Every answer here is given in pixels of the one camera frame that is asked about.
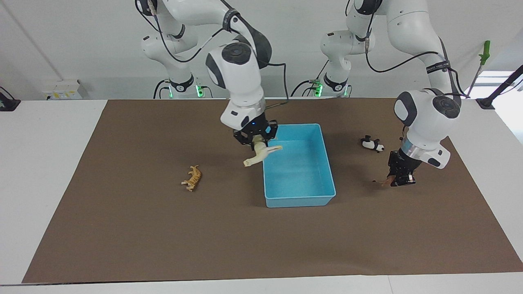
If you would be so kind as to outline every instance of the green indicator light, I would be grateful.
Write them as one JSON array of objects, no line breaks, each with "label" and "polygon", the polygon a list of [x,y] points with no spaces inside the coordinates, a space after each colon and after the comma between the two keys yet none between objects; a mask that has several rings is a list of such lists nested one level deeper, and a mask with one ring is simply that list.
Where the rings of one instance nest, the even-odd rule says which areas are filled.
[{"label": "green indicator light", "polygon": [[314,91],[314,95],[316,97],[321,97],[322,96],[322,91],[323,91],[323,85],[322,84],[318,84],[318,87]]},{"label": "green indicator light", "polygon": [[198,95],[198,98],[205,97],[203,89],[198,85],[196,85],[196,94]]}]

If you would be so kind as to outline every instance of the blue container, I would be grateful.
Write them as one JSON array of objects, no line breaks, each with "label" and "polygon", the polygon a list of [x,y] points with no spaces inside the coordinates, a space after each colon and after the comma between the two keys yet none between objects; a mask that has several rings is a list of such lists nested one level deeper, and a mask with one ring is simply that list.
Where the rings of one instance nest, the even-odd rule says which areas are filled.
[{"label": "blue container", "polygon": [[320,125],[280,125],[264,160],[267,207],[324,206],[336,195]]}]

